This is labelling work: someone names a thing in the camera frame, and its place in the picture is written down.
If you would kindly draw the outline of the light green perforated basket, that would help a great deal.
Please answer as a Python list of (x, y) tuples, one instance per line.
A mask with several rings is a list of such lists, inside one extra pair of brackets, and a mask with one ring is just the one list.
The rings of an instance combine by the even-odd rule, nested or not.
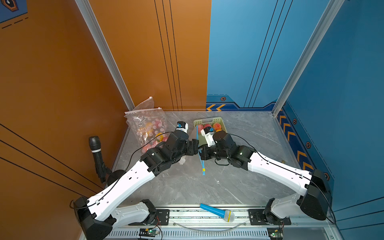
[[(205, 125), (205, 124), (210, 124), (212, 125), (213, 123), (220, 123), (222, 125), (222, 130), (227, 132), (227, 128), (225, 126), (225, 123), (221, 117), (213, 117), (213, 118), (206, 118), (206, 119), (199, 119), (199, 120), (194, 120), (194, 127), (197, 127), (198, 125)], [(199, 133), (199, 146), (205, 145), (206, 140), (205, 138)]]

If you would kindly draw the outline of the blue zip bag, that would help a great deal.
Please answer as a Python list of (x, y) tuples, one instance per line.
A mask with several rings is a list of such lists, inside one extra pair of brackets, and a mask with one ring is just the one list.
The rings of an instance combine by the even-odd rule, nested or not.
[[(196, 132), (196, 139), (199, 140), (199, 129), (198, 127), (195, 127), (194, 131)], [(199, 160), (201, 162), (201, 165), (202, 165), (202, 175), (205, 176), (206, 175), (206, 168), (205, 168), (205, 161), (202, 159), (202, 153), (203, 151), (200, 149), (198, 150), (198, 157), (199, 157)], [(180, 165), (183, 165), (187, 160), (187, 156), (183, 156), (181, 158), (181, 163)]]

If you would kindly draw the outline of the large pink peach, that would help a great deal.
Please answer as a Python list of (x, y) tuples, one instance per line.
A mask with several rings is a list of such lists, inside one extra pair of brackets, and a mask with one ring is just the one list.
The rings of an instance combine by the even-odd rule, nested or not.
[(213, 123), (212, 127), (215, 130), (215, 132), (218, 132), (218, 131), (222, 130), (222, 125), (220, 123)]

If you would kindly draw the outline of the clear bag with pink dots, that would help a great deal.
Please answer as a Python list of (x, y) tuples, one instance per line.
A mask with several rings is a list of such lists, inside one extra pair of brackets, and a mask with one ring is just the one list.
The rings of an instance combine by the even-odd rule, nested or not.
[(125, 112), (125, 118), (142, 147), (142, 153), (168, 139), (169, 123), (162, 108)]

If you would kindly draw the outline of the clear zip-top bag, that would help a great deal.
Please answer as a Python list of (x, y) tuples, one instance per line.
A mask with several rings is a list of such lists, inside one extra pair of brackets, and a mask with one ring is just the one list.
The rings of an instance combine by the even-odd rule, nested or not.
[(152, 96), (138, 104), (133, 111), (153, 109), (155, 107), (155, 101)]

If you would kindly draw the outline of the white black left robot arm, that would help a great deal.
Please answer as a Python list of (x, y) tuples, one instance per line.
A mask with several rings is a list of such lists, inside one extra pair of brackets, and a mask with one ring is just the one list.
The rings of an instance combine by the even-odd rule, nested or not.
[(196, 155), (198, 146), (198, 140), (189, 140), (187, 133), (175, 130), (165, 143), (147, 150), (106, 189), (88, 199), (81, 197), (74, 201), (75, 216), (86, 239), (103, 240), (113, 229), (129, 224), (154, 225), (157, 210), (150, 200), (122, 208), (119, 205), (183, 156)]

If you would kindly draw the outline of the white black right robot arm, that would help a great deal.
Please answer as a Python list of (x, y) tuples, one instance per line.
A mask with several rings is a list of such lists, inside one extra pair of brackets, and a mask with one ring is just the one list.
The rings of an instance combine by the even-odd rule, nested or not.
[(206, 144), (201, 145), (202, 160), (227, 159), (228, 163), (246, 171), (271, 178), (294, 191), (294, 194), (268, 201), (262, 216), (270, 225), (278, 225), (291, 216), (307, 215), (324, 221), (332, 213), (332, 194), (325, 173), (290, 167), (258, 152), (250, 145), (239, 146), (225, 131), (201, 131)]

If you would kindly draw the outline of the blue toy microphone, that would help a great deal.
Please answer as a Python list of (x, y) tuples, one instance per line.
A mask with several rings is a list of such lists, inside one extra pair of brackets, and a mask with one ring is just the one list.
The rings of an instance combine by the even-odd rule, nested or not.
[(227, 223), (232, 223), (236, 218), (235, 214), (230, 210), (222, 210), (205, 204), (200, 204), (200, 208), (222, 218)]

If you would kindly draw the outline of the black microphone on stand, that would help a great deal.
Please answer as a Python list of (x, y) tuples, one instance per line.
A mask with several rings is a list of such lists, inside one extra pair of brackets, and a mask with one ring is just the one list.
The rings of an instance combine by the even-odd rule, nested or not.
[(107, 181), (107, 175), (110, 175), (112, 170), (105, 165), (103, 160), (100, 138), (98, 136), (89, 137), (89, 146), (93, 154), (97, 175), (101, 183), (104, 184)]

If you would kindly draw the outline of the left green circuit board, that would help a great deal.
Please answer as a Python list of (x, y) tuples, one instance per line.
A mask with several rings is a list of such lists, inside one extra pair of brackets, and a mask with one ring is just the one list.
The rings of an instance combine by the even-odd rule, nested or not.
[(138, 232), (139, 240), (158, 240), (161, 238), (161, 232), (159, 229), (139, 229)]

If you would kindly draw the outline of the green circuit board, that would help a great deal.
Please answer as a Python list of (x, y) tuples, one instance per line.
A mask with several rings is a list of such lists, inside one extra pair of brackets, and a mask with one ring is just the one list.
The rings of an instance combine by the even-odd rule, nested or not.
[(139, 229), (138, 232), (139, 240), (158, 240), (161, 238), (161, 232), (159, 229)]
[(283, 240), (284, 231), (281, 228), (279, 229), (267, 228), (267, 231), (268, 231), (270, 240)]

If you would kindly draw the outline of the right green circuit board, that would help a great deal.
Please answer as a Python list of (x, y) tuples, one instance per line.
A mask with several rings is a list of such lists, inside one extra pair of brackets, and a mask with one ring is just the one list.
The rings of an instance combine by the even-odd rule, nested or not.
[(268, 231), (270, 240), (283, 240), (284, 231), (281, 228), (279, 229), (267, 228), (267, 231)]

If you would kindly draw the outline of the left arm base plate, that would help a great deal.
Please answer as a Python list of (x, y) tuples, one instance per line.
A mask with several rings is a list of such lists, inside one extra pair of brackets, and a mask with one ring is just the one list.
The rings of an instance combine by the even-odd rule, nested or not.
[(129, 226), (167, 226), (170, 219), (169, 209), (159, 209), (156, 213), (150, 213), (141, 223), (132, 223)]

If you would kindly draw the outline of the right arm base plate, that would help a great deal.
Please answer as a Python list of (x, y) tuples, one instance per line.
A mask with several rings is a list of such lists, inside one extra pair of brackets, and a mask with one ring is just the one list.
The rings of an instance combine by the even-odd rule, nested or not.
[(276, 225), (276, 226), (289, 226), (292, 224), (289, 217), (280, 219), (272, 213), (264, 213), (262, 209), (249, 209), (249, 219), (252, 226), (258, 225)]

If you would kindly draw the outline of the aluminium corner post left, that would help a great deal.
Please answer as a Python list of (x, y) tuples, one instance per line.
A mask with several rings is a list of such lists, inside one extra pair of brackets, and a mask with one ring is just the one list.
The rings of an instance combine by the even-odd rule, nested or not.
[(81, 12), (83, 19), (101, 53), (108, 70), (128, 108), (128, 110), (133, 110), (135, 104), (131, 98), (131, 95), (128, 91), (128, 88), (125, 84), (125, 81), (121, 75), (121, 72), (118, 68), (118, 65), (114, 59), (114, 56), (110, 50), (110, 47), (107, 43), (107, 40), (103, 34), (103, 31), (99, 25), (99, 22), (96, 18), (96, 15), (92, 9), (92, 6), (89, 1), (86, 0), (75, 0), (75, 3), (78, 6), (78, 9)]

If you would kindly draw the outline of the aluminium corner post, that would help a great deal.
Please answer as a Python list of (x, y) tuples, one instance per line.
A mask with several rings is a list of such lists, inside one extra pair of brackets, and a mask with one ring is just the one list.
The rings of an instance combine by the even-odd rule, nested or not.
[(103, 34), (103, 31), (99, 25), (99, 22), (96, 18), (96, 15), (92, 9), (92, 6), (89, 1), (86, 0), (75, 0), (75, 3), (78, 6), (78, 9), (81, 12), (83, 19), (101, 53), (108, 70), (128, 108), (128, 110), (133, 110), (135, 104), (131, 98), (131, 95), (128, 91), (128, 88), (125, 84), (125, 81), (121, 75), (121, 72), (118, 68), (118, 65), (114, 59), (114, 56), (110, 50), (110, 47), (107, 43), (107, 40)]
[(273, 117), (276, 118), (280, 110), (282, 110), (284, 103), (289, 98), (295, 85), (299, 81), (302, 73), (310, 62), (313, 54), (317, 50), (319, 44), (327, 33), (329, 27), (331, 26), (344, 2), (344, 0), (331, 0), (328, 2), (327, 7), (325, 8), (321, 18), (319, 19), (309, 41), (307, 42), (298, 62), (296, 63), (272, 110)]

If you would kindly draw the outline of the aluminium corner post right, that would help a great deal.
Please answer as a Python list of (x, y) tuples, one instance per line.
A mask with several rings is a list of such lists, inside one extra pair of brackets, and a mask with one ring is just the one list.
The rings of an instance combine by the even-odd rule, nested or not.
[(344, 0), (331, 0), (328, 2), (327, 7), (325, 8), (321, 18), (319, 19), (309, 41), (307, 42), (298, 62), (296, 63), (272, 110), (273, 117), (276, 118), (280, 110), (282, 110), (284, 103), (289, 98), (295, 85), (299, 81), (302, 73), (310, 62), (313, 54), (317, 50), (319, 44), (327, 33), (329, 27), (331, 26), (344, 2)]

